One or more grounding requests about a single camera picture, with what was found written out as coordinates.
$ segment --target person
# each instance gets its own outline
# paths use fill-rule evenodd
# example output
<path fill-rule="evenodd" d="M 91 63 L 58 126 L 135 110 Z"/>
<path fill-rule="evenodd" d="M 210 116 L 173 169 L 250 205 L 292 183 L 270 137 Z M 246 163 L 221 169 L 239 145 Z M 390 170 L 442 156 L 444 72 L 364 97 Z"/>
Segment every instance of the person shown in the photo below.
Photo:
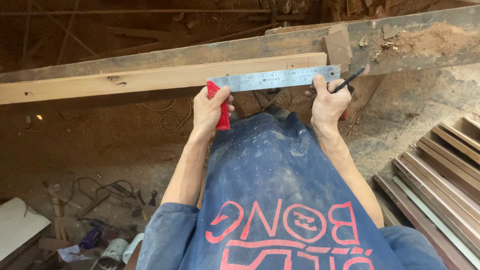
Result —
<path fill-rule="evenodd" d="M 211 100 L 202 89 L 137 269 L 447 269 L 420 232 L 383 228 L 380 206 L 337 128 L 351 100 L 347 87 L 330 94 L 342 82 L 314 77 L 306 93 L 316 90 L 313 129 L 295 112 L 280 121 L 260 112 L 217 132 L 198 209 L 220 104 L 233 100 L 228 87 Z"/>

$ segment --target hand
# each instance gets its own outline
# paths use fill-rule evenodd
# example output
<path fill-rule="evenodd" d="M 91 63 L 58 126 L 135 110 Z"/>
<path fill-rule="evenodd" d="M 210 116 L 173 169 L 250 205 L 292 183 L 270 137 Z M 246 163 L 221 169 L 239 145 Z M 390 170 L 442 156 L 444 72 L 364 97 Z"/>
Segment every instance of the hand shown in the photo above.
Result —
<path fill-rule="evenodd" d="M 311 123 L 319 136 L 328 135 L 331 132 L 338 132 L 338 119 L 347 108 L 352 97 L 344 86 L 335 94 L 331 94 L 343 79 L 337 79 L 328 84 L 322 75 L 316 75 L 313 78 L 311 90 L 305 91 L 305 95 L 312 97 L 316 90 L 317 97 L 313 102 Z"/>
<path fill-rule="evenodd" d="M 220 120 L 220 105 L 228 100 L 228 111 L 234 111 L 231 105 L 233 96 L 230 94 L 230 87 L 222 87 L 215 96 L 209 100 L 208 90 L 205 86 L 193 99 L 193 131 L 192 134 L 200 136 L 201 139 L 210 140 L 215 136 L 215 126 Z"/>

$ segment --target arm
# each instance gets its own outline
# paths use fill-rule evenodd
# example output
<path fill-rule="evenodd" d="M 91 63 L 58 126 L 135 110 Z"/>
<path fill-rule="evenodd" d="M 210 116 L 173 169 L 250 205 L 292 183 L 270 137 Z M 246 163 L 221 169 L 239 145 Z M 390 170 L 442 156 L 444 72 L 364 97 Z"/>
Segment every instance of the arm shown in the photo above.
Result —
<path fill-rule="evenodd" d="M 351 96 L 346 86 L 335 94 L 330 93 L 343 81 L 342 79 L 332 81 L 327 87 L 327 83 L 321 75 L 315 76 L 313 87 L 317 92 L 317 97 L 312 107 L 311 122 L 322 151 L 367 211 L 373 223 L 377 228 L 382 228 L 384 219 L 380 205 L 372 189 L 353 163 L 350 151 L 338 131 L 338 119 L 350 103 Z M 312 96 L 311 91 L 307 91 L 305 94 Z"/>
<path fill-rule="evenodd" d="M 177 164 L 172 179 L 163 195 L 161 205 L 167 202 L 196 206 L 202 189 L 202 168 L 208 142 L 215 136 L 215 126 L 220 119 L 220 105 L 233 101 L 230 88 L 220 89 L 214 98 L 208 99 L 204 87 L 193 100 L 193 130 Z"/>

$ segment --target steel ruler blade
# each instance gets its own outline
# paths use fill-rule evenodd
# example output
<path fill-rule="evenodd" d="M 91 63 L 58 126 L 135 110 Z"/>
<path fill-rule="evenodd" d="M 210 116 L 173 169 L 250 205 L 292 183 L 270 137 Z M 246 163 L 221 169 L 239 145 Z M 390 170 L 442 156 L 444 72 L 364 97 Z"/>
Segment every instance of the steel ruler blade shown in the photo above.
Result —
<path fill-rule="evenodd" d="M 223 86 L 229 86 L 232 92 L 240 92 L 276 87 L 309 85 L 312 83 L 313 77 L 317 74 L 321 74 L 329 83 L 340 78 L 340 65 L 213 77 L 207 78 L 207 81 L 214 82 L 220 88 Z"/>

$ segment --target white bucket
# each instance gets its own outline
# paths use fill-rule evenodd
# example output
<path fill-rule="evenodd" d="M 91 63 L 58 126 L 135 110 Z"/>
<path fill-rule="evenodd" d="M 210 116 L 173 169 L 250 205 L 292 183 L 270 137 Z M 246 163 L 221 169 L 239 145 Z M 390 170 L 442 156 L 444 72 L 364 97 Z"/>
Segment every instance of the white bucket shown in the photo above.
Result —
<path fill-rule="evenodd" d="M 115 270 L 121 264 L 121 257 L 125 249 L 127 249 L 128 242 L 115 238 L 110 242 L 108 247 L 102 252 L 98 265 L 105 270 Z"/>
<path fill-rule="evenodd" d="M 122 259 L 125 264 L 128 263 L 130 260 L 130 257 L 132 256 L 133 251 L 137 247 L 138 243 L 144 239 L 145 234 L 144 233 L 139 233 L 135 236 L 133 241 L 128 245 L 127 249 L 125 249 L 125 252 L 123 253 Z"/>

